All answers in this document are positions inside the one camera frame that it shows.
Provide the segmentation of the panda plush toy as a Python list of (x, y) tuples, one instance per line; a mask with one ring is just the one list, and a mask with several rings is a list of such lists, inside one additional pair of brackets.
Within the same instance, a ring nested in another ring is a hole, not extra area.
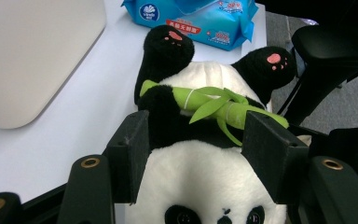
[(126, 224), (284, 224), (242, 156), (245, 114), (270, 116), (271, 94), (296, 75), (280, 47), (232, 64), (196, 62), (192, 40), (170, 25), (149, 31), (134, 89), (148, 114), (148, 157)]

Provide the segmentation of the blue wet wipes pack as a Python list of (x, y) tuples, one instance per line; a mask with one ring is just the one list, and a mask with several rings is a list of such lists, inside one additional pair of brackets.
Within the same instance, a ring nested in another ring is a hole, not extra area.
[(255, 0), (123, 0), (137, 24), (154, 28), (167, 24), (192, 40), (233, 50), (252, 41)]

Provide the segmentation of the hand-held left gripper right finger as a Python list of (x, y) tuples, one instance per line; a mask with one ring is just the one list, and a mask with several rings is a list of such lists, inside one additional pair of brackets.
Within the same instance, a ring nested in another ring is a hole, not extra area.
[(309, 148), (267, 115), (248, 112), (242, 155), (273, 202), (295, 204), (306, 175)]

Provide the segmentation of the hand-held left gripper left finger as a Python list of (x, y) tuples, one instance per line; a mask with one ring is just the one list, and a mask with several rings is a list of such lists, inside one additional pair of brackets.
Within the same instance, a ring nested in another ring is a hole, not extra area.
[(109, 140), (103, 154), (109, 160), (115, 203), (135, 203), (150, 155), (146, 110), (129, 114)]

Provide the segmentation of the black office chair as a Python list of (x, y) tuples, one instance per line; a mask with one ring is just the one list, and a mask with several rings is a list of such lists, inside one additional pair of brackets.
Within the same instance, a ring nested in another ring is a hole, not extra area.
[(358, 77), (358, 27), (304, 26), (292, 43), (306, 68), (281, 111), (299, 125), (334, 88)]

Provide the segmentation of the white storage box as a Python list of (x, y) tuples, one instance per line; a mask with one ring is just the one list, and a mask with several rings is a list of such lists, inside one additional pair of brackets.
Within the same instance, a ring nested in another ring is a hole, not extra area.
[(105, 25), (104, 0), (0, 0), (0, 129), (37, 118)]

